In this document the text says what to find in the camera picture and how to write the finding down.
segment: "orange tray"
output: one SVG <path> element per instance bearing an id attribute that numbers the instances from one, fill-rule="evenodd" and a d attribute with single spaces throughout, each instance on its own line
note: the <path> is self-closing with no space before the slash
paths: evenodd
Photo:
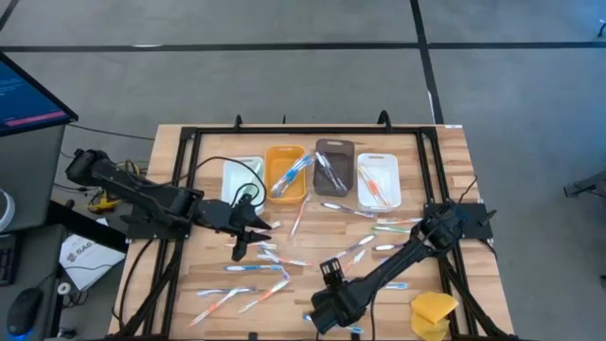
<path id="1" fill-rule="evenodd" d="M 284 196 L 275 198 L 272 195 L 272 186 L 293 166 L 294 161 L 305 154 L 301 146 L 272 146 L 265 151 L 265 176 L 263 181 L 267 188 L 267 199 L 276 204 L 296 204 L 305 198 L 305 170 L 302 170 L 294 179 Z"/>

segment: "monitor screen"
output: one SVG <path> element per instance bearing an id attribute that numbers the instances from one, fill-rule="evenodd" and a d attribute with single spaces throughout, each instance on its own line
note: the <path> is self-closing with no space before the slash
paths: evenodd
<path id="1" fill-rule="evenodd" d="M 25 71 L 0 59 L 0 136 L 72 120 L 68 109 Z"/>

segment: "floor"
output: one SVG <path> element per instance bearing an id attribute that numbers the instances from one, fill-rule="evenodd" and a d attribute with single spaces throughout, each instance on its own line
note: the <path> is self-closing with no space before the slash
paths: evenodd
<path id="1" fill-rule="evenodd" d="M 606 43 L 592 43 L 606 42 L 596 38 L 603 1 L 419 0 L 424 60 L 416 48 L 176 51 L 415 43 L 415 3 L 0 0 L 0 12 L 14 7 L 4 16 L 0 49 L 76 111 L 81 125 L 124 134 L 154 136 L 161 123 L 226 123 L 237 114 L 245 122 L 284 115 L 289 122 L 373 122 L 382 109 L 397 123 L 462 124 L 484 200 L 498 209 L 492 226 L 517 334 L 606 334 L 604 201 L 565 198 L 561 189 L 606 166 Z M 53 45 L 67 48 L 50 52 Z M 132 52 L 130 45 L 176 47 Z M 66 153 L 97 148 L 114 160 L 146 160 L 151 147 L 72 127 L 63 143 Z M 57 174 L 64 185 L 66 165 L 63 158 Z M 119 277 L 116 268 L 103 278 L 86 305 L 63 313 L 62 325 L 84 338 L 103 336 Z"/>

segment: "wooden table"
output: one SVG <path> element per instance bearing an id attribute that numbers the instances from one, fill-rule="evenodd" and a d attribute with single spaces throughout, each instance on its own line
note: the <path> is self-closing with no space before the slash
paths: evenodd
<path id="1" fill-rule="evenodd" d="M 155 182 L 169 181 L 174 165 L 178 136 L 181 125 L 161 125 L 158 128 L 151 154 L 148 177 Z M 437 126 L 439 145 L 447 176 L 448 188 L 453 198 L 458 198 L 473 180 L 473 167 L 463 129 L 460 127 Z M 228 157 L 260 155 L 271 145 L 295 144 L 312 151 L 315 141 L 321 137 L 341 138 L 355 143 L 356 156 L 359 153 L 392 153 L 398 157 L 400 165 L 402 205 L 384 217 L 413 218 L 420 217 L 425 204 L 419 154 L 413 135 L 205 135 L 200 149 L 199 160 L 209 156 Z M 426 151 L 432 173 L 434 192 L 439 198 L 437 177 L 429 142 Z M 188 160 L 190 147 L 185 159 Z M 205 191 L 206 198 L 218 198 L 222 185 L 223 161 L 211 161 L 196 173 L 195 188 Z M 266 222 L 280 221 L 283 227 L 274 232 L 271 242 L 278 244 L 279 253 L 295 259 L 310 260 L 316 264 L 331 255 L 359 241 L 370 232 L 372 222 L 368 219 L 328 210 L 319 205 L 320 200 L 357 206 L 356 188 L 346 198 L 318 197 L 313 193 L 312 171 L 307 171 L 308 191 L 312 201 L 308 203 L 293 241 L 287 241 L 299 205 L 276 205 L 269 201 L 261 215 Z M 465 197 L 464 202 L 475 202 L 479 198 L 477 186 Z M 397 243 L 407 240 L 407 236 L 380 232 L 374 244 Z M 215 234 L 205 228 L 193 227 L 190 239 L 185 243 L 177 297 L 174 304 L 170 338 L 212 338 L 246 339 L 249 332 L 258 332 L 261 339 L 310 339 L 315 337 L 312 323 L 302 319 L 302 315 L 312 310 L 310 298 L 322 288 L 324 283 L 317 266 L 299 267 L 286 265 L 292 281 L 282 291 L 258 304 L 245 314 L 238 310 L 258 296 L 236 296 L 225 303 L 217 312 L 200 324 L 187 329 L 187 324 L 199 313 L 208 308 L 222 296 L 198 298 L 196 292 L 202 288 L 231 288 L 256 285 L 259 289 L 271 288 L 280 280 L 277 273 L 259 271 L 248 273 L 227 273 L 223 266 L 234 264 L 230 259 L 231 249 L 224 244 L 231 238 L 224 234 Z M 134 242 L 130 248 L 124 266 L 124 276 L 116 299 L 135 256 L 145 242 Z M 156 259 L 158 242 L 153 242 L 146 251 L 137 268 L 125 303 L 125 316 L 130 317 L 141 304 L 150 290 L 153 266 Z M 513 332 L 509 319 L 499 271 L 494 256 L 480 242 L 462 241 L 461 248 L 467 270 L 471 291 L 492 320 L 505 332 Z M 247 256 L 240 264 L 267 263 L 258 260 L 255 247 L 249 247 Z M 356 265 L 349 275 L 363 276 L 379 264 L 379 260 L 389 253 L 372 252 Z M 424 260 L 410 267 L 397 277 L 409 285 L 406 291 L 382 290 L 377 295 L 375 305 L 377 339 L 416 339 L 410 328 L 409 303 L 415 296 L 427 291 L 441 292 L 437 262 Z M 159 332 L 164 310 L 164 295 L 160 297 L 155 314 L 154 332 Z M 465 332 L 463 314 L 457 309 L 461 332 Z M 371 335 L 369 314 L 359 322 L 365 329 L 363 339 Z M 117 330 L 114 319 L 110 332 Z M 333 329 L 327 339 L 349 339 L 348 333 Z"/>

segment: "computer mouse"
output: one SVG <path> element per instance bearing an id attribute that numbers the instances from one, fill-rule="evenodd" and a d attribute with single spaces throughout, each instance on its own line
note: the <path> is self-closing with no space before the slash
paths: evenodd
<path id="1" fill-rule="evenodd" d="M 43 291 L 38 288 L 25 289 L 19 293 L 12 302 L 7 316 L 9 334 L 20 336 L 31 330 L 36 321 L 42 294 Z"/>

